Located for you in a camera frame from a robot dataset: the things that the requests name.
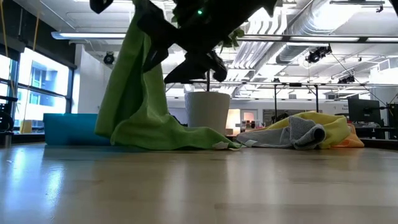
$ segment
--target blue mat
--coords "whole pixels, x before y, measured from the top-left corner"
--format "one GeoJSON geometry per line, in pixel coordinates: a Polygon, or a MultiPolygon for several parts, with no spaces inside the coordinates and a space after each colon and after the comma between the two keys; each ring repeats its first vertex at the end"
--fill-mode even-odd
{"type": "Polygon", "coordinates": [[[94,134],[97,114],[44,114],[45,143],[50,146],[110,146],[94,134]]]}

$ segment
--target white pot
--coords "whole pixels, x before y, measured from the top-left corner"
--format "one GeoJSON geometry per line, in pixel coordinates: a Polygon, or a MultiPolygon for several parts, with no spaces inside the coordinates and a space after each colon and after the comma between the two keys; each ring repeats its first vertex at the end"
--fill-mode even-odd
{"type": "Polygon", "coordinates": [[[230,96],[217,92],[191,92],[185,94],[188,127],[209,127],[225,134],[230,96]]]}

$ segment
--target gray cloth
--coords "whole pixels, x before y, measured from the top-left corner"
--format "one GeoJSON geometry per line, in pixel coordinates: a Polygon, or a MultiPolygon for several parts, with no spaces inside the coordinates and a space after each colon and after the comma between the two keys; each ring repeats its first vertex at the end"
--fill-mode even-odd
{"type": "Polygon", "coordinates": [[[325,129],[312,120],[291,116],[289,126],[281,129],[241,133],[236,140],[248,147],[315,149],[326,138],[325,129]]]}

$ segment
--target black monitor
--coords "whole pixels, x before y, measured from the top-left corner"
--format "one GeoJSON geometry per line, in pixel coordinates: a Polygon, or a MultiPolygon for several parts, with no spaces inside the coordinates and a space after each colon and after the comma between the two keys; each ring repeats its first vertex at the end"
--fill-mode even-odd
{"type": "Polygon", "coordinates": [[[380,103],[377,100],[348,99],[350,121],[381,123],[380,103]]]}

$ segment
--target glass window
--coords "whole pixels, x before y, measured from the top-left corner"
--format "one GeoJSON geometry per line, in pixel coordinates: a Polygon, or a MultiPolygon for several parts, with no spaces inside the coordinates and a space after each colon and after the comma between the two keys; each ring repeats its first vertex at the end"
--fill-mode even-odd
{"type": "Polygon", "coordinates": [[[25,120],[32,121],[33,128],[43,128],[44,113],[64,113],[66,109],[67,102],[63,97],[50,96],[21,88],[18,89],[17,96],[15,127],[21,125],[25,111],[25,120]]]}
{"type": "MultiPolygon", "coordinates": [[[[7,96],[8,94],[8,85],[0,83],[0,96],[7,96]]],[[[0,103],[7,103],[6,100],[0,100],[0,103]]]]}
{"type": "Polygon", "coordinates": [[[9,79],[11,72],[10,68],[11,68],[11,59],[3,55],[0,55],[0,78],[9,79]]]}
{"type": "Polygon", "coordinates": [[[21,54],[18,82],[66,95],[69,68],[31,49],[21,54]]]}

